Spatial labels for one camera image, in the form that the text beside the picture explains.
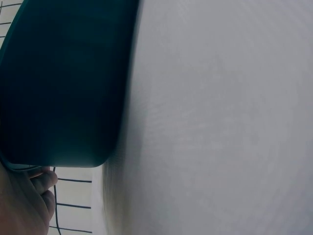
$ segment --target white tile wall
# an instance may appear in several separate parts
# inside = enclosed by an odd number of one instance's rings
[[[1,10],[0,22],[1,23],[12,22],[19,7],[20,7],[19,5],[3,7]]]
[[[77,183],[59,180],[57,184],[59,203],[91,206],[91,183]]]
[[[55,172],[59,178],[75,180],[92,180],[92,172],[89,168],[57,167]]]

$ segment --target white surface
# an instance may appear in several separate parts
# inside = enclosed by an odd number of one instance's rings
[[[312,25],[309,0],[144,1],[109,235],[313,233]]]

